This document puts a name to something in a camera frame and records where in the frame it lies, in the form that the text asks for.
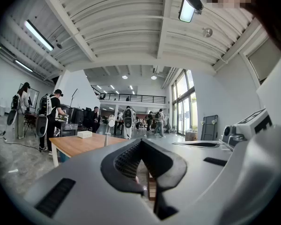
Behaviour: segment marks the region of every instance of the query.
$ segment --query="man in black shirt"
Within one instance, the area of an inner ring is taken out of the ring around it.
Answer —
[[[43,151],[49,150],[49,155],[51,155],[51,156],[52,156],[52,144],[51,144],[51,141],[49,140],[49,138],[54,137],[55,127],[60,129],[60,123],[55,121],[56,110],[58,111],[58,113],[60,115],[65,115],[66,114],[63,110],[61,110],[61,107],[60,107],[60,100],[59,100],[59,98],[62,97],[62,96],[63,96],[63,94],[62,94],[60,89],[55,90],[54,94],[50,95],[51,105],[52,105],[52,112],[49,115],[47,115],[47,117],[48,117],[47,146],[48,146],[48,148],[46,148],[44,146],[45,136],[42,136],[42,137],[39,138],[40,149],[43,150]]]
[[[100,127],[100,116],[98,115],[99,108],[94,107],[94,111],[91,115],[91,126],[92,126],[92,132],[96,133],[98,128]]]
[[[148,120],[147,120],[147,124],[148,124],[148,126],[147,126],[147,132],[150,131],[151,122],[152,122],[152,120],[153,120],[153,116],[152,116],[151,113],[152,113],[152,111],[150,111],[149,116],[148,116]]]

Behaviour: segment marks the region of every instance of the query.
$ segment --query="hair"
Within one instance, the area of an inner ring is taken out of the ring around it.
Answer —
[[[23,91],[27,92],[27,86],[26,85],[23,85],[19,90],[18,90],[18,94],[20,95],[20,97],[22,98],[22,94],[23,94]]]

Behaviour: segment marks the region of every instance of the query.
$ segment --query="white box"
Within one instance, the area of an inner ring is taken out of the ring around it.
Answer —
[[[90,131],[82,131],[82,132],[77,133],[77,136],[81,137],[81,138],[91,137],[92,135],[93,135],[93,133]]]

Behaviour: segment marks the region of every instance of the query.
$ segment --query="beige pants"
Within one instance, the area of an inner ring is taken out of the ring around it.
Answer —
[[[24,137],[24,115],[22,112],[18,112],[17,117],[15,119],[15,137],[22,138]]]

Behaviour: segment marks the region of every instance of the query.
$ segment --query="rectangular ceiling light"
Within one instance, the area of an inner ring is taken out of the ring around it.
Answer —
[[[179,19],[183,22],[189,23],[192,20],[193,13],[195,9],[189,5],[187,0],[182,0],[180,12],[179,12]]]
[[[51,43],[49,43],[49,41],[37,30],[35,26],[33,26],[31,21],[25,21],[24,25],[46,48],[48,48],[49,51],[53,50],[54,47]]]
[[[30,72],[33,72],[30,68],[26,67],[24,64],[20,63],[18,60],[15,60],[15,62],[19,65],[21,65],[23,68],[27,69]]]

